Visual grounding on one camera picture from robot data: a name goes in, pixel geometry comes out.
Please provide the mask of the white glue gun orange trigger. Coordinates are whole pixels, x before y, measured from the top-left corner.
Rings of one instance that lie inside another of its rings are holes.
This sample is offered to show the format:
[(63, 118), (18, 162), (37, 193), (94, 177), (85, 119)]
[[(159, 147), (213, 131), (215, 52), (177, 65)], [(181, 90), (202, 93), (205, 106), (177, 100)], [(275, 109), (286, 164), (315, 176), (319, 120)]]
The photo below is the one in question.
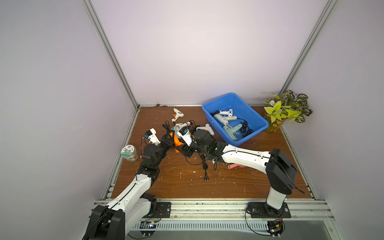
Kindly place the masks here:
[(187, 127), (187, 128), (188, 128), (188, 126), (191, 126), (191, 122), (177, 123), (177, 124), (175, 124), (175, 126), (172, 128), (172, 130), (173, 130), (174, 132), (179, 132), (182, 128), (184, 128), (184, 127)]

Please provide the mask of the large mint green glue gun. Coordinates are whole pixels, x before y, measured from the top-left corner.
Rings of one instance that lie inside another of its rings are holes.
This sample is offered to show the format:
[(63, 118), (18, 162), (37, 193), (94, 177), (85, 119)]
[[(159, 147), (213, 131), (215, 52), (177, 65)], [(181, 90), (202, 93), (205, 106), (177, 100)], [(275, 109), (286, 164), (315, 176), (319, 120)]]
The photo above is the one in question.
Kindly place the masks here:
[(234, 127), (232, 127), (230, 125), (225, 125), (225, 126), (223, 126), (223, 129), (232, 141), (237, 141), (238, 136), (241, 134), (241, 128), (242, 127), (243, 127), (242, 124), (238, 124)]

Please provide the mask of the large white glue gun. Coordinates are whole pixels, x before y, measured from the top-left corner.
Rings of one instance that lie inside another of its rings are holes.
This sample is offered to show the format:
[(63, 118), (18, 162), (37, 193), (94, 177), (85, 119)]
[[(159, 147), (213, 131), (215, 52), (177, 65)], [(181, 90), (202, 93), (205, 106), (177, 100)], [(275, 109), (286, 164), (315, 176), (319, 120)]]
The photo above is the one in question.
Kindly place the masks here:
[(227, 126), (229, 125), (229, 121), (234, 121), (234, 120), (237, 120), (237, 116), (232, 116), (232, 117), (229, 117), (229, 116), (222, 116), (222, 115), (214, 115), (214, 118), (216, 120), (218, 120), (221, 124), (223, 124), (224, 126)]

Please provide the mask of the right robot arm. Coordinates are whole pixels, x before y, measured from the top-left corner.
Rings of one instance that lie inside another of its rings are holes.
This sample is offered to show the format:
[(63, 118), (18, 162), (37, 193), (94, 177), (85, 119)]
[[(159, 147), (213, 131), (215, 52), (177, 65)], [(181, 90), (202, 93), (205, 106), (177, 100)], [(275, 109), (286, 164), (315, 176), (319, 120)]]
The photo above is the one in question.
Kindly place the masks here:
[(190, 144), (179, 145), (176, 149), (187, 158), (193, 153), (199, 153), (213, 162), (238, 164), (266, 174), (270, 183), (265, 203), (267, 209), (280, 210), (286, 197), (291, 195), (296, 187), (298, 170), (288, 156), (279, 149), (264, 152), (242, 149), (216, 141), (204, 130), (196, 131)]

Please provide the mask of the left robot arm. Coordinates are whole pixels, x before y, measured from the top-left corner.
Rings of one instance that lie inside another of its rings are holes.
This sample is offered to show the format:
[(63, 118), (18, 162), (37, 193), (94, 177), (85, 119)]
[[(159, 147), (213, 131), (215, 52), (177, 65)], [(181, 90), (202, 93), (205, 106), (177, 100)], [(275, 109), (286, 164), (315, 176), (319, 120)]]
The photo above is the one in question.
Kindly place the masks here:
[(92, 210), (83, 240), (124, 240), (142, 217), (156, 213), (156, 197), (147, 190), (159, 176), (160, 163), (175, 146), (175, 136), (172, 132), (160, 140), (155, 140), (154, 134), (147, 136), (151, 143), (143, 150), (143, 162), (134, 179), (115, 199)]

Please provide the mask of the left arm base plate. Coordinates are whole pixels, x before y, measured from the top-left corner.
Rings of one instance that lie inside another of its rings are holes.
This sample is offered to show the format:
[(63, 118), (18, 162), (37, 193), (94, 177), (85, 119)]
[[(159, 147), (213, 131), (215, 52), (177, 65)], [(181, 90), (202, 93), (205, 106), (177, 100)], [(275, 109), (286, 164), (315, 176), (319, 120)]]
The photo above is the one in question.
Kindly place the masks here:
[(171, 202), (157, 202), (156, 207), (151, 207), (150, 212), (144, 216), (144, 219), (168, 219), (171, 216)]

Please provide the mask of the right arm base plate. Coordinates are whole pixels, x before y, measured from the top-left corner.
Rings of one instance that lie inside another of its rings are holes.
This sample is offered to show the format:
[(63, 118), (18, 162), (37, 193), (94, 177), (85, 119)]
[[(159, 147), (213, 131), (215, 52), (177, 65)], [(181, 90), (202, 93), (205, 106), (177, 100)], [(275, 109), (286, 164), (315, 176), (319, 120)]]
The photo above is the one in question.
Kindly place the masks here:
[(292, 217), (288, 204), (285, 202), (283, 202), (283, 205), (280, 209), (275, 209), (269, 206), (266, 202), (249, 202), (245, 208), (245, 211), (250, 214), (252, 218), (289, 219)]

